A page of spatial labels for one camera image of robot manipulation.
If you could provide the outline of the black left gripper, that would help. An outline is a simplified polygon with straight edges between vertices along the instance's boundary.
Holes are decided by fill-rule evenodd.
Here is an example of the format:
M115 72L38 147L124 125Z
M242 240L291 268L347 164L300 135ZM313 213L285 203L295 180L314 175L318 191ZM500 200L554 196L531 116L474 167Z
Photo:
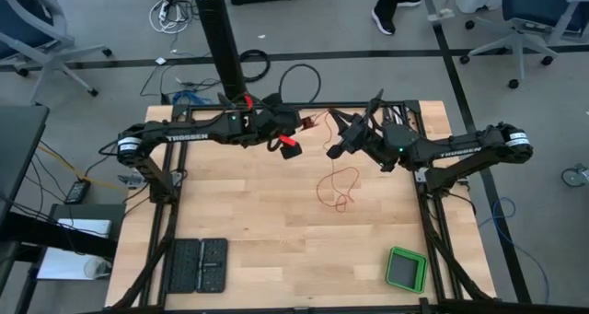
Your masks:
M291 136L302 126L299 111L283 102L278 92L264 98L264 106L252 112L254 137L252 144L263 144L277 139L280 135ZM299 143L283 143L280 152L285 160L298 157L303 153Z

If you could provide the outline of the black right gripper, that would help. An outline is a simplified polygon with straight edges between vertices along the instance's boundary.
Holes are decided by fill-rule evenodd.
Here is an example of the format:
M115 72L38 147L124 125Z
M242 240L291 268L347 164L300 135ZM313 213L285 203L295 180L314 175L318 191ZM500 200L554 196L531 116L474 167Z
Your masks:
M386 160L382 138L368 125L361 115L354 115L341 110L329 110L329 115L339 128L347 128L343 138L333 145L327 156L334 160L340 158L344 152L354 154L362 150L373 160Z

